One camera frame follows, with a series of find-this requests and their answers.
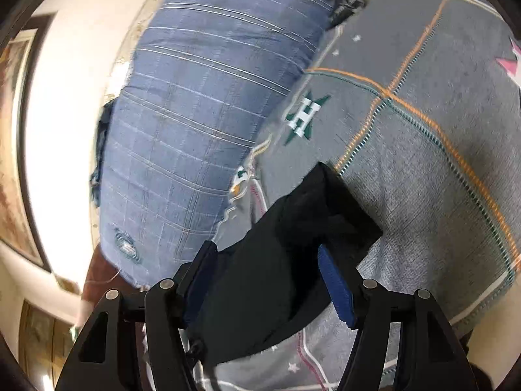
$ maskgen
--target black fabric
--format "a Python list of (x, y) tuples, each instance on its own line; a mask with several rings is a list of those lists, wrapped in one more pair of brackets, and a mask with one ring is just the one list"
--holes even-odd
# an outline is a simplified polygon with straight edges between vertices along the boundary
[(96, 130), (96, 155), (94, 171), (90, 177), (91, 198), (96, 207), (100, 207), (100, 187), (101, 187), (101, 172), (103, 167), (103, 151), (105, 150), (105, 143), (107, 141), (107, 131), (110, 124), (110, 117), (114, 108), (116, 99), (110, 100), (103, 106), (100, 119), (98, 120), (98, 127)]
[(381, 236), (342, 179), (318, 163), (278, 199), (238, 243), (220, 253), (191, 340), (205, 366), (265, 350), (309, 324), (330, 303), (317, 264), (322, 243), (349, 252), (355, 264)]
[(467, 332), (464, 336), (462, 336), (460, 339), (459, 339), (459, 343), (461, 344), (462, 348), (463, 348), (463, 351), (465, 351), (465, 355), (468, 355), (468, 342), (471, 340), (471, 336), (472, 336), (472, 332), (474, 330), (471, 329), (470, 332)]
[(334, 9), (329, 15), (328, 30), (340, 25), (347, 18), (358, 13), (364, 6), (364, 0), (335, 0)]
[(476, 379), (476, 384), (478, 386), (479, 391), (493, 391), (494, 388), (492, 387), (492, 381), (490, 380), (490, 377), (482, 371), (478, 366), (471, 363), (471, 369), (472, 373), (474, 374), (474, 377)]
[(519, 391), (521, 389), (521, 355), (510, 369), (496, 391)]

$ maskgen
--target gray blanket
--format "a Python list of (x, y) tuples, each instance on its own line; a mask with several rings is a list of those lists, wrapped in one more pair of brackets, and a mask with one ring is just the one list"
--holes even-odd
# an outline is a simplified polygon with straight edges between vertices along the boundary
[[(429, 289), (458, 335), (471, 330), (519, 269), (520, 96), (497, 61), (515, 62), (511, 36), (475, 0), (370, 0), (325, 37), (263, 126), (218, 247), (330, 160), (384, 231), (362, 276), (400, 292)], [(354, 337), (330, 307), (278, 346), (218, 366), (216, 381), (240, 391), (332, 389)], [(382, 385), (392, 382), (398, 339), (395, 325)]]

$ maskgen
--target orange stripe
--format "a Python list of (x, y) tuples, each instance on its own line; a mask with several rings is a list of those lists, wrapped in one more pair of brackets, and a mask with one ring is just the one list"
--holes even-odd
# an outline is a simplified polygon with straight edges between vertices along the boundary
[[(400, 78), (402, 77), (403, 75), (403, 72), (405, 71), (405, 69), (407, 68), (407, 65), (409, 64), (409, 62), (411, 61), (412, 57), (420, 50), (421, 48), (421, 44), (423, 44), (423, 42), (425, 41), (425, 39), (427, 38), (427, 36), (431, 33), (432, 29), (434, 28), (434, 25), (436, 25), (436, 22), (438, 22), (438, 19), (440, 18), (441, 16), (441, 11), (444, 9), (445, 7), (445, 4), (447, 3), (448, 0), (441, 0), (441, 3), (436, 11), (436, 13), (434, 14), (434, 17), (432, 18), (431, 22), (426, 26), (423, 34), (421, 34), (420, 36), (420, 39), (418, 40), (418, 42), (416, 43), (416, 45), (413, 47), (413, 49), (409, 52), (409, 54), (407, 54), (407, 56), (405, 57), (405, 59), (403, 60), (402, 62), (402, 65), (400, 66), (400, 68), (398, 69), (398, 72), (397, 74), (394, 76), (394, 79), (392, 80), (392, 82), (389, 84), (389, 86), (387, 87), (387, 89), (390, 91), (394, 88), (396, 88), (396, 86), (398, 85), (398, 82), (400, 81)], [(362, 137), (366, 134), (366, 132), (368, 131), (369, 129), (369, 125), (371, 124), (371, 118), (373, 117), (373, 113), (374, 111), (376, 110), (376, 105), (380, 102), (380, 98), (376, 97), (373, 102), (371, 103), (371, 106), (369, 108), (369, 114), (367, 115), (367, 118), (363, 124), (363, 126), (361, 127), (361, 129), (358, 131), (358, 133), (356, 133), (356, 135), (351, 139), (351, 142), (349, 143), (349, 145), (346, 147), (345, 149), (345, 152), (344, 154), (342, 155), (342, 157), (339, 158), (337, 164), (334, 166), (335, 170), (336, 171), (339, 171), (342, 166), (344, 165), (344, 163), (347, 161), (347, 159), (351, 156), (351, 153), (352, 151), (354, 150), (355, 146), (358, 144), (358, 142), (362, 139)]]
[(519, 264), (521, 262), (521, 258), (519, 258), (519, 250), (514, 241), (514, 238), (512, 237), (512, 232), (510, 231), (509, 225), (506, 223), (504, 215), (501, 213), (498, 204), (496, 203), (496, 201), (494, 201), (494, 199), (490, 195), (490, 192), (486, 188), (485, 184), (483, 184), (483, 181), (481, 181), (481, 179), (478, 178), (476, 173), (473, 171), (472, 167), (465, 161), (465, 159), (463, 159), (462, 155), (458, 152), (458, 150), (455, 149), (455, 147), (450, 142), (449, 138), (442, 131), (441, 126), (439, 126), (439, 124), (437, 124), (435, 121), (433, 121), (431, 118), (429, 118), (421, 110), (412, 106), (411, 104), (409, 104), (407, 101), (401, 99), (400, 97), (394, 95), (391, 91), (385, 89), (378, 82), (375, 82), (374, 80), (372, 80), (370, 78), (362, 77), (360, 75), (357, 75), (357, 74), (351, 73), (351, 72), (345, 72), (343, 70), (329, 69), (327, 67), (315, 67), (313, 69), (308, 69), (308, 72), (313, 72), (313, 71), (338, 73), (340, 75), (345, 75), (345, 76), (348, 76), (351, 78), (355, 78), (355, 79), (367, 82), (367, 83), (371, 84), (372, 86), (374, 86), (377, 90), (379, 90), (379, 92), (381, 92), (382, 96), (389, 97), (390, 99), (401, 104), (409, 112), (415, 114), (415, 116), (419, 117), (422, 121), (424, 121), (426, 124), (428, 124), (434, 131), (436, 131), (436, 133), (438, 134), (442, 143), (444, 144), (445, 148), (451, 153), (452, 157), (457, 161), (460, 168), (469, 177), (472, 184), (479, 191), (479, 193), (483, 196), (484, 200), (486, 201), (486, 204), (492, 210), (492, 213), (494, 214), (495, 218), (497, 219), (498, 224), (499, 224), (501, 230), (503, 231), (503, 233), (505, 234), (506, 240), (508, 242), (509, 250), (512, 255), (512, 259), (514, 260), (513, 268), (515, 269), (515, 271), (517, 273), (519, 272)]

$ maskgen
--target picture frame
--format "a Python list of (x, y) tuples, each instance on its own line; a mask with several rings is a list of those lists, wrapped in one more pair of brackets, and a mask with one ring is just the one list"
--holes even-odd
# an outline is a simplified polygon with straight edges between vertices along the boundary
[(0, 241), (48, 272), (29, 201), (24, 143), (32, 76), (52, 18), (30, 18), (0, 54)]

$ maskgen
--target blue gripper pad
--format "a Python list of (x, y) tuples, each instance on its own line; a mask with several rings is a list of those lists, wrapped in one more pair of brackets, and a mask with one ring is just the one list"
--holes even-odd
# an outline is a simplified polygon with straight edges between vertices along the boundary
[(340, 275), (329, 250), (323, 244), (318, 248), (318, 268), (337, 311), (338, 318), (345, 322), (348, 327), (353, 327), (356, 321), (353, 311), (353, 294)]

